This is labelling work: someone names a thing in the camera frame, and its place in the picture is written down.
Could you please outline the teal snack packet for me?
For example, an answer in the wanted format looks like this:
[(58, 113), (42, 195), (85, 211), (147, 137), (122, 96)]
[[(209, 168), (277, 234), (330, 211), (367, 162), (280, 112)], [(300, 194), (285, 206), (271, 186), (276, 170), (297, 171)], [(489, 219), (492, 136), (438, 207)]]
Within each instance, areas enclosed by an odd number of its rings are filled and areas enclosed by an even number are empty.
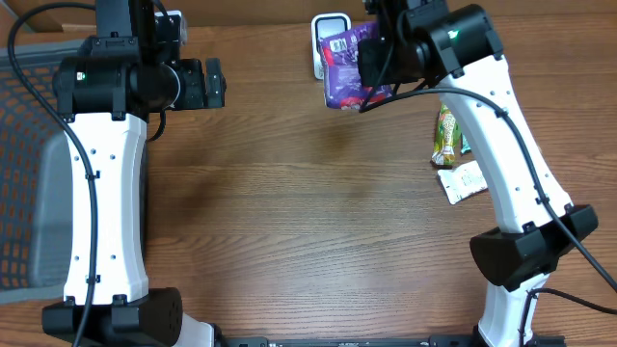
[(465, 155), (471, 152), (469, 141), (465, 135), (461, 136), (461, 154)]

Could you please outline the purple pad package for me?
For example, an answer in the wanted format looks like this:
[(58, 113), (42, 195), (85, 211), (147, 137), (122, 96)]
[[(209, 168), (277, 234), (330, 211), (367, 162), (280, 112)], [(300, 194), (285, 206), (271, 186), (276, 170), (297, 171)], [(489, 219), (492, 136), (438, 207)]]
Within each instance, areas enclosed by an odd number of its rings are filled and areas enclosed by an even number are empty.
[(359, 110), (372, 91), (362, 85), (358, 44), (377, 38), (377, 24), (368, 22), (319, 41), (324, 70), (324, 98), (332, 109)]

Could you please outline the grey plastic basket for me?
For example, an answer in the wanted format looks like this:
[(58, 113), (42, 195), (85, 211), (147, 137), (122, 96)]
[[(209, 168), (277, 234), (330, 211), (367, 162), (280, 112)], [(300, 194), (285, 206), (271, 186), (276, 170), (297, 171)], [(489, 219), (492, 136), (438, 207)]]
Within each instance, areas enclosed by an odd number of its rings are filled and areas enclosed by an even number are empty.
[(60, 301), (71, 256), (67, 138), (1, 51), (1, 301)]

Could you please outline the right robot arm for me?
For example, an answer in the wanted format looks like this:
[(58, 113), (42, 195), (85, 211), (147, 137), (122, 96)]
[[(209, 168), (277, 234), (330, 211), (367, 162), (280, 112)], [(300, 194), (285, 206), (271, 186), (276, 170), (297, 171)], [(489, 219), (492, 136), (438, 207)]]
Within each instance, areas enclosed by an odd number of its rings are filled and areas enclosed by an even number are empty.
[(496, 227), (474, 236), (472, 257), (488, 283), (472, 346), (563, 344), (531, 329), (537, 297), (559, 259), (581, 250), (598, 225), (552, 175), (515, 97), (494, 23), (480, 6), (444, 1), (368, 1), (378, 35), (360, 44), (366, 86), (412, 84), (451, 110), (483, 174)]

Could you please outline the white tube gold cap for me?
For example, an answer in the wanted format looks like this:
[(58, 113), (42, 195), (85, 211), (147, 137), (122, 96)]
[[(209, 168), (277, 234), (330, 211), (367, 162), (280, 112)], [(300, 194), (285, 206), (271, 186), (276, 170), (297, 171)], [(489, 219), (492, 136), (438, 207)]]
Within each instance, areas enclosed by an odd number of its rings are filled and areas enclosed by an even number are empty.
[(476, 161), (452, 170), (438, 170), (438, 178), (452, 205), (488, 189), (488, 184)]

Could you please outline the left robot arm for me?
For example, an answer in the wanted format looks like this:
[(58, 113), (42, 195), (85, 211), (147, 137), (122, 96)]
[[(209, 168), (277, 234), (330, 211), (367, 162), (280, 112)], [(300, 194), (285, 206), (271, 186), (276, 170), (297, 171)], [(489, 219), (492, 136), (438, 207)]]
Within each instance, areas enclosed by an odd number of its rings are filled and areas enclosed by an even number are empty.
[(158, 1), (99, 1), (87, 50), (54, 77), (72, 169), (72, 242), (64, 295), (46, 334), (76, 346), (202, 346), (220, 330), (190, 317), (173, 287), (153, 289), (144, 261), (148, 118), (221, 108), (218, 59), (181, 59), (183, 15)]

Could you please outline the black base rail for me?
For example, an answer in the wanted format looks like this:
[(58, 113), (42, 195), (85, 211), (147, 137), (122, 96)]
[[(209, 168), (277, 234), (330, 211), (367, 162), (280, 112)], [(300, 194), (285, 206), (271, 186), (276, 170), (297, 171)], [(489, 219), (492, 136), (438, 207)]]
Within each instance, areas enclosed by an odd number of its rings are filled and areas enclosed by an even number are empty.
[(378, 339), (287, 339), (266, 337), (223, 337), (216, 347), (466, 347), (479, 346), (471, 335), (433, 335), (426, 338)]

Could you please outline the green yellow snack packet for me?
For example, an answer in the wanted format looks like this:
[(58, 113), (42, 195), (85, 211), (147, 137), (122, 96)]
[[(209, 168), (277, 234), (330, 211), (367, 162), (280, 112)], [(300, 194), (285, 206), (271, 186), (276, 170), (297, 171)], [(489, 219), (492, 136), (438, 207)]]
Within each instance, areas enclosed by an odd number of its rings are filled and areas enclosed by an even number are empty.
[(456, 160), (455, 148), (461, 132), (451, 110), (442, 104), (436, 123), (431, 161), (438, 167), (451, 167)]

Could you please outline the white barcode scanner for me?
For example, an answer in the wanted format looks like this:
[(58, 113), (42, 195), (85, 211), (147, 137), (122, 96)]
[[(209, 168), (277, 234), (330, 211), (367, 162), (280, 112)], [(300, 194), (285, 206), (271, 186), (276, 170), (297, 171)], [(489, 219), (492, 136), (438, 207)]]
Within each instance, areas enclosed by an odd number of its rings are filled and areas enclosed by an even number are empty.
[(321, 13), (316, 15), (310, 24), (313, 72), (317, 80), (324, 78), (320, 56), (320, 41), (349, 30), (351, 18), (346, 13)]

